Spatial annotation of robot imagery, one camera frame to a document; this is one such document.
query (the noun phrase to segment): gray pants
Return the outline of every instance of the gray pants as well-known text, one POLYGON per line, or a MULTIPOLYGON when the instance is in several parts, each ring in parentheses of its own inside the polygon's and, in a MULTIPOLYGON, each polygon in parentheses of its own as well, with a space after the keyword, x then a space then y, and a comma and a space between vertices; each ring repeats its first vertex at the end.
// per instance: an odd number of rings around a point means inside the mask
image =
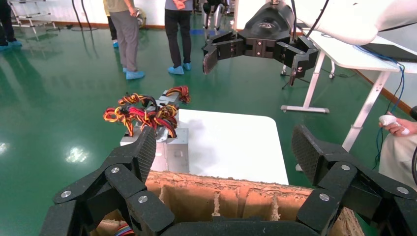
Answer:
POLYGON ((138 19, 131 16, 129 11, 110 12, 110 17, 117 30, 120 62, 128 71, 137 71, 138 19))

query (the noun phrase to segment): colorful wire bundle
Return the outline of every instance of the colorful wire bundle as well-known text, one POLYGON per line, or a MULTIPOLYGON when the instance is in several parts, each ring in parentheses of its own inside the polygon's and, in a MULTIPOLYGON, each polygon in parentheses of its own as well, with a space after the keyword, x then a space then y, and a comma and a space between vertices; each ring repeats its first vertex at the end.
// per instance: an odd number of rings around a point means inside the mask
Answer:
MULTIPOLYGON (((188 94, 187 86, 175 87, 167 91, 165 96, 170 96, 174 92, 179 93, 179 99, 182 102, 188 103, 190 97, 188 94)), ((119 100, 120 107, 108 108, 103 115, 105 121, 108 122, 120 122, 126 126, 129 136, 133 136, 133 124, 134 120, 140 122, 141 130, 145 126, 149 126, 157 129, 158 126, 164 126, 168 129, 169 135, 172 138, 176 138, 177 134, 175 128, 177 127, 177 120, 175 116, 178 113, 178 107, 173 105, 166 105, 162 107, 156 107, 154 111, 147 111, 146 106, 151 102, 153 106, 156 106, 156 101, 153 97, 146 95, 139 95, 134 93, 132 95, 124 96, 119 100), (133 104, 141 103, 142 108, 137 108, 133 104)))
POLYGON ((133 93, 128 96, 124 96, 122 99, 119 100, 119 105, 127 105, 127 104, 136 104, 138 102, 142 103, 142 106, 146 106, 148 102, 151 101, 154 106, 156 106, 156 101, 151 96, 146 95, 139 95, 137 93, 133 93))
POLYGON ((133 236, 134 233, 128 224, 120 226, 115 233, 115 236, 129 236, 129 235, 133 236))
POLYGON ((187 86, 173 87, 172 89, 167 91, 166 96, 170 96, 174 92, 179 92, 179 100, 181 102, 189 103, 191 101, 190 95, 188 94, 188 87, 187 86))

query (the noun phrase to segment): blue cable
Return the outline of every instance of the blue cable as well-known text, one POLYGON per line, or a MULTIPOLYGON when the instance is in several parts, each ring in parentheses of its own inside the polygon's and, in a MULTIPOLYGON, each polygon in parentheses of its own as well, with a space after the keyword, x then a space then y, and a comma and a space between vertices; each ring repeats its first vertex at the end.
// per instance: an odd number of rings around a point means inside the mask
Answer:
MULTIPOLYGON (((403 64, 400 64, 398 61, 396 61, 396 60, 394 60, 394 59, 392 59, 392 58, 389 58, 389 57, 386 57, 386 56, 384 56, 384 55, 380 55, 380 54, 376 54, 376 53, 373 53, 373 52, 370 52, 370 51, 368 51, 368 50, 366 50, 366 49, 364 49, 364 48, 362 48, 362 47, 359 47, 359 46, 355 46, 356 48, 358 48, 358 49, 360 49, 361 51, 363 51, 363 52, 366 52, 366 53, 368 53, 368 54, 370 54, 370 55, 373 55, 373 56, 375 56, 375 57, 377 57, 377 58, 380 58, 380 59, 384 59, 384 60, 389 60, 389 61, 391 61, 391 62, 393 62, 393 63, 395 63, 396 65, 398 65, 398 67, 400 68, 400 71, 401 71, 401 81, 400 81, 400 86, 402 86, 402 88, 401 88, 401 92, 400 92, 400 95, 399 95, 399 97, 398 97, 398 100, 397 100, 397 102, 394 104, 394 106, 392 107, 392 109, 391 109, 391 113, 393 113, 394 111, 395 111, 395 109, 397 108, 397 106, 398 106, 398 104, 400 103, 400 100, 401 100, 401 97, 402 97, 402 95, 403 95, 403 92, 404 92, 404 84, 405 84, 405 66, 403 65, 403 64)), ((376 144, 377 144, 377 151, 378 151, 378 154, 375 156, 375 166, 374 166, 374 168, 376 168, 376 166, 377 166, 377 164, 378 164, 378 162, 379 162, 379 160, 381 159, 381 151, 382 151, 382 146, 381 146, 381 148, 379 147, 379 143, 378 143, 378 141, 379 141, 379 134, 381 133, 381 135, 382 135, 382 139, 384 138, 384 135, 383 135, 383 133, 382 133, 382 131, 383 131, 383 129, 382 129, 382 127, 378 130, 378 134, 377 134, 377 138, 376 138, 376 144)))

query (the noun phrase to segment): person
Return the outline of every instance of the person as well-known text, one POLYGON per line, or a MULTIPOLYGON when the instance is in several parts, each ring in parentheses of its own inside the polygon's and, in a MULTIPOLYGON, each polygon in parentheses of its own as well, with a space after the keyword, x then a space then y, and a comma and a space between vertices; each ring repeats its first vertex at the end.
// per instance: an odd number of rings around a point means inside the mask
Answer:
POLYGON ((144 71, 138 71, 136 66, 139 26, 133 0, 107 0, 107 6, 117 31, 120 62, 126 72, 126 79, 144 77, 144 71))
POLYGON ((118 48, 119 43, 117 41, 117 30, 115 28, 115 25, 113 24, 112 18, 110 17, 109 8, 107 6, 107 0, 103 0, 103 5, 104 5, 104 11, 106 12, 106 16, 107 16, 107 21, 109 22, 110 35, 112 36, 113 47, 118 48))
POLYGON ((400 126, 390 124, 384 127, 390 134, 382 145, 379 173, 417 191, 411 171, 411 161, 417 147, 417 122, 400 118, 397 118, 397 122, 400 126), (408 135, 401 134, 404 128, 410 131, 408 135))
POLYGON ((0 51, 9 49, 10 47, 20 47, 22 43, 14 37, 12 27, 11 8, 7 0, 0 0, 0 51))
POLYGON ((171 74, 183 75, 184 69, 191 70, 190 19, 192 9, 192 0, 165 1, 165 30, 174 64, 174 66, 168 68, 168 72, 171 74), (178 24, 182 38, 183 66, 181 66, 181 54, 177 42, 178 24))

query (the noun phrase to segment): white table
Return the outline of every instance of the white table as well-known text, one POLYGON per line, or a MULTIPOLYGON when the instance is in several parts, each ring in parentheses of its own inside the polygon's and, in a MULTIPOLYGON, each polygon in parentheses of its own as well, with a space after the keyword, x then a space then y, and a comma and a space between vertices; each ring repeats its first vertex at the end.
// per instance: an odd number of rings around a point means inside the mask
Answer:
POLYGON ((188 128, 190 174, 288 184, 273 119, 181 109, 179 128, 188 128))
MULTIPOLYGON (((359 112, 358 117, 355 120, 355 123, 351 126, 351 129, 345 141, 343 142, 343 148, 346 151, 350 151, 360 130, 362 129, 362 125, 365 122, 372 106, 374 105, 382 88, 384 87, 384 84, 387 81, 390 72, 399 72, 400 70, 398 66, 392 62, 381 60, 377 57, 374 57, 370 54, 361 51, 358 48, 355 48, 353 45, 346 44, 337 39, 328 37, 318 31, 312 32, 309 38, 316 45, 316 47, 320 49, 320 53, 316 62, 316 67, 314 68, 314 73, 310 81, 310 86, 308 88, 307 95, 305 97, 304 105, 302 107, 283 106, 281 107, 282 110, 321 113, 329 112, 327 108, 310 107, 310 101, 313 96, 314 88, 316 86, 316 82, 319 77, 320 69, 322 67, 325 55, 327 55, 337 65, 344 68, 380 71, 379 76, 374 83, 374 86, 372 87, 367 99, 365 100, 364 105, 362 106, 362 109, 359 112)), ((379 36, 377 36, 372 41, 372 43, 392 44, 406 51, 417 54, 416 52, 410 49, 402 47, 379 36)), ((417 73, 417 63, 402 62, 402 64, 405 65, 405 73, 417 73)))

